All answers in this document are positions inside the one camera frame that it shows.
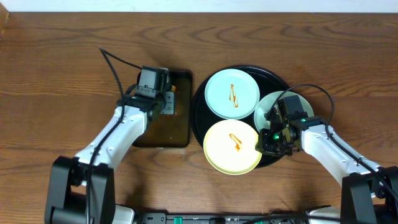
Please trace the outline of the pale green plate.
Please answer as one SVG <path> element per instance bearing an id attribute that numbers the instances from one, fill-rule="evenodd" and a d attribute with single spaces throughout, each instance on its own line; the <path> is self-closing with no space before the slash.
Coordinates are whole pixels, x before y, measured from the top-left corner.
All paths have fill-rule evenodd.
<path id="1" fill-rule="evenodd" d="M 277 97 L 282 93 L 282 91 L 275 91 L 272 92 L 265 97 L 263 97 L 259 103 L 257 104 L 257 107 L 254 111 L 254 124 L 259 132 L 261 129 L 270 129 L 270 121 L 267 121 L 264 117 L 264 115 L 270 110 L 273 102 L 277 99 Z M 286 98 L 288 96 L 294 96 L 297 95 L 300 99 L 300 102 L 302 104 L 302 107 L 305 112 L 307 112 L 309 117 L 314 116 L 314 112 L 312 107 L 310 106 L 310 103 L 301 95 L 298 95 L 294 92 L 288 91 L 287 93 L 284 93 L 282 98 Z"/>

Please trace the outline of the yellow plate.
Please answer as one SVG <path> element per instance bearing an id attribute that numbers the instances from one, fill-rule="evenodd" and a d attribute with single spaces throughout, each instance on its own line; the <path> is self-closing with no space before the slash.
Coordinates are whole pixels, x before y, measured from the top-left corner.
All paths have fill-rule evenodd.
<path id="1" fill-rule="evenodd" d="M 226 119 L 215 123 L 205 134 L 203 150 L 208 162 L 228 175 L 253 170 L 262 154 L 256 150 L 258 133 L 247 123 Z"/>

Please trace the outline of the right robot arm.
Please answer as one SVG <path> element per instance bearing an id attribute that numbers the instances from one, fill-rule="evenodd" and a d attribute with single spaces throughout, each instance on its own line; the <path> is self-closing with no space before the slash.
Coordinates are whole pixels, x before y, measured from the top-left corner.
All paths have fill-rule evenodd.
<path id="1" fill-rule="evenodd" d="M 341 207 L 320 207 L 286 217 L 291 223 L 397 223 L 397 168 L 382 167 L 362 156 L 315 116 L 302 109 L 258 107 L 254 124 L 260 151 L 267 157 L 314 157 L 340 184 Z"/>

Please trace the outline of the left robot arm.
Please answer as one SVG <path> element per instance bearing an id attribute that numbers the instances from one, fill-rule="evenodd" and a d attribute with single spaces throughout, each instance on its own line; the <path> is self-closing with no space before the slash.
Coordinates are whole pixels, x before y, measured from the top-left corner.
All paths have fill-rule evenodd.
<path id="1" fill-rule="evenodd" d="M 174 93 L 125 94 L 97 137 L 73 158 L 52 164 L 45 223 L 133 223 L 135 211 L 115 202 L 114 172 L 154 113 L 174 112 Z"/>

